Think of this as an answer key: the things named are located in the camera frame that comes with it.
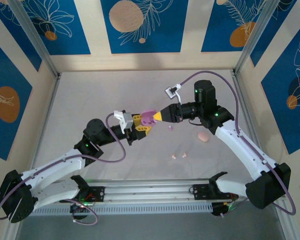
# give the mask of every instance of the white floor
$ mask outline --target white floor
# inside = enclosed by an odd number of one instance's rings
[[[165,89],[182,82],[196,70],[65,72],[62,74],[47,128],[34,163],[39,167],[69,151],[79,142],[89,120],[106,116],[114,110],[139,114],[147,109],[157,111],[176,100],[170,100]],[[229,70],[216,71],[233,83]],[[228,86],[217,76],[200,74],[179,91],[183,103],[194,101],[194,83],[211,80],[216,88],[218,104],[235,115],[235,101]],[[111,125],[119,122],[115,119]],[[246,131],[242,112],[239,124]],[[158,122],[149,136],[128,146],[126,159],[120,163],[95,162],[84,171],[86,179],[197,179],[210,178],[221,172],[246,173],[244,165],[217,137],[201,126],[184,121],[173,124]],[[198,132],[211,138],[203,143]],[[117,143],[102,146],[105,160],[117,160],[122,150]]]

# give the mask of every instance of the metal frame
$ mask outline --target metal frame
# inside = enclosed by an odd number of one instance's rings
[[[50,72],[57,78],[59,76],[58,71],[22,3],[19,0],[7,0],[7,3],[42,61],[44,61]]]
[[[255,124],[256,117],[251,112],[252,107],[251,107],[249,99],[247,98],[247,94],[245,92],[244,82],[241,77],[241,74],[240,73],[235,74],[234,71],[232,71],[232,78],[233,78],[235,90],[237,92],[237,95],[238,95],[238,98],[239,98],[239,101],[241,104],[243,116],[246,121],[246,125],[248,127],[250,137],[261,150],[265,150],[262,147],[262,145],[259,141],[259,138],[258,138],[259,134],[258,134],[258,131],[256,131],[256,127],[255,127],[256,126],[256,124]],[[278,199],[275,203],[285,209],[287,209],[287,205],[290,204],[289,200],[285,196]],[[276,212],[277,212],[278,218],[280,220],[281,227],[282,227],[285,238],[287,240],[300,240],[300,234],[298,232],[298,228],[297,228],[297,225],[296,225],[296,222],[295,222],[293,216],[290,216],[290,215],[282,212],[278,208],[276,208]]]
[[[48,109],[46,110],[46,112],[44,114],[45,117],[44,117],[44,121],[42,123],[42,127],[40,127],[40,137],[39,137],[39,139],[37,140],[37,142],[35,144],[35,149],[34,149],[34,154],[33,154],[32,160],[31,160],[30,169],[32,169],[33,166],[34,166],[35,159],[37,158],[37,155],[38,155],[38,152],[39,152],[38,150],[39,150],[40,145],[42,143],[42,139],[44,138],[44,135],[45,135],[48,119],[49,119],[52,107],[54,105],[55,97],[56,97],[56,94],[57,94],[57,91],[58,91],[60,78],[61,78],[61,74],[58,74],[58,77],[56,78],[56,81],[55,81],[55,84],[54,84],[54,87],[53,87],[53,91],[52,91],[52,95],[51,95],[51,99],[50,99],[50,102],[49,102]]]
[[[247,59],[250,57],[252,51],[254,50],[258,40],[260,39],[262,33],[264,32],[273,12],[276,10],[280,0],[267,0],[255,26],[246,41],[245,46],[241,52],[240,58],[234,67],[234,73],[237,75]]]

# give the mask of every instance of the black joint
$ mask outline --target black joint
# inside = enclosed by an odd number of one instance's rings
[[[220,178],[222,175],[227,174],[226,171],[222,171],[216,175],[214,175],[213,177],[209,178],[209,190],[211,191],[211,193],[213,195],[218,195],[220,194],[220,190],[217,186],[217,179]]]
[[[79,189],[89,187],[88,183],[80,175],[74,175],[71,177],[71,179],[74,180],[76,184],[78,184]]]
[[[291,169],[286,163],[282,163],[274,168],[288,189],[290,182]],[[271,172],[261,172],[261,176],[255,181],[247,183],[246,196],[250,202],[258,209],[264,209],[269,204],[273,203],[278,198],[285,194],[276,176]]]

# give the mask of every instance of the pink toy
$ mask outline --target pink toy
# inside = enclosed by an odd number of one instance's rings
[[[202,142],[206,143],[208,142],[210,138],[210,135],[206,133],[205,131],[198,132],[198,139],[200,139]]]
[[[149,109],[141,113],[141,124],[142,126],[152,127],[156,124],[154,115],[157,113],[155,109]]]

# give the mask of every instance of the orange circle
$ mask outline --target orange circle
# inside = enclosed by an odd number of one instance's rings
[[[5,103],[1,100],[4,97],[6,100],[12,98]],[[0,119],[6,123],[13,123],[20,111],[20,99],[16,90],[10,86],[0,87]]]
[[[294,96],[294,95],[290,95],[288,97],[288,99],[286,100],[286,105],[288,106],[289,109],[293,110],[296,108],[298,104],[298,100],[297,100],[297,97]]]
[[[144,14],[134,2],[121,0],[110,9],[109,20],[118,32],[129,33],[140,28],[144,22]]]
[[[57,35],[53,31],[46,31],[44,36],[50,41],[57,40]]]
[[[248,40],[248,37],[246,36],[246,30],[247,35],[250,36],[252,30],[255,27],[255,24],[255,22],[248,22],[245,25],[239,26],[236,30],[234,30],[230,37],[231,46],[235,48],[241,48],[245,46]]]

